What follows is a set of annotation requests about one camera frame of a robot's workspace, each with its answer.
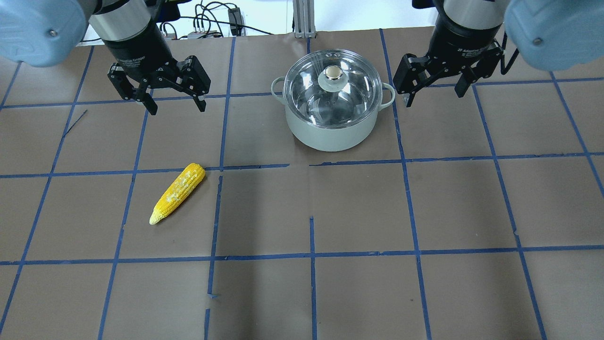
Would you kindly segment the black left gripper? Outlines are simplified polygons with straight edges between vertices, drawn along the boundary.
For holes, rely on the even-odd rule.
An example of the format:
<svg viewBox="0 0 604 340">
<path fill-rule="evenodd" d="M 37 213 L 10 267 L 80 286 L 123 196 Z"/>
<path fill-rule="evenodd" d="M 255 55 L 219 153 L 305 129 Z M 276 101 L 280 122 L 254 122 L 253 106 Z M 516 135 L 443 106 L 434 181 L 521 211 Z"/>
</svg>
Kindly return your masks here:
<svg viewBox="0 0 604 340">
<path fill-rule="evenodd" d="M 123 100 L 140 103 L 150 115 L 156 115 L 158 106 L 147 89 L 151 86 L 150 79 L 160 76 L 162 88 L 189 95 L 198 110 L 205 112 L 205 95 L 211 84 L 209 75 L 194 55 L 176 61 L 155 23 L 151 21 L 130 39 L 103 41 L 117 61 L 110 67 L 108 79 Z M 128 77 L 139 85 L 135 87 Z"/>
</svg>

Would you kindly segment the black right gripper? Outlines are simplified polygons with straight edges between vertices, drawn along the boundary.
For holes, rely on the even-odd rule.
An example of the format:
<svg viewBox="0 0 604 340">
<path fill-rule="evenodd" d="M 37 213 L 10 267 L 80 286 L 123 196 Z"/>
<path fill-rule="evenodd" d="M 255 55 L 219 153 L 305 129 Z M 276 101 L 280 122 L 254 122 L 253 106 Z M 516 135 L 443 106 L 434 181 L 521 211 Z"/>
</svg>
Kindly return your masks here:
<svg viewBox="0 0 604 340">
<path fill-rule="evenodd" d="M 471 84 L 492 76 L 504 54 L 495 40 L 500 27 L 501 24 L 488 29 L 470 29 L 445 14 L 438 15 L 427 55 L 404 54 L 393 77 L 394 88 L 402 95 L 406 108 L 412 106 L 421 89 L 451 76 L 452 71 L 463 65 L 455 85 L 458 98 L 466 94 Z"/>
</svg>

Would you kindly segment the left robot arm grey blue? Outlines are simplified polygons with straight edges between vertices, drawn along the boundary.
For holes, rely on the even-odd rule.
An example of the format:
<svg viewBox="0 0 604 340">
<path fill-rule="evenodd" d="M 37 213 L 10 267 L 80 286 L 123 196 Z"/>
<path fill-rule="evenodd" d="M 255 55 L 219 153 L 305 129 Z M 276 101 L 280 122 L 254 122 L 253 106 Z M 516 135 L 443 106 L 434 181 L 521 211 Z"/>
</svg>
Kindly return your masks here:
<svg viewBox="0 0 604 340">
<path fill-rule="evenodd" d="M 158 22 L 180 18 L 178 0 L 3 0 L 1 55 L 33 67 L 66 60 L 90 26 L 115 58 L 108 79 L 119 96 L 158 107 L 149 90 L 172 88 L 206 109 L 211 80 L 196 56 L 177 61 Z"/>
</svg>

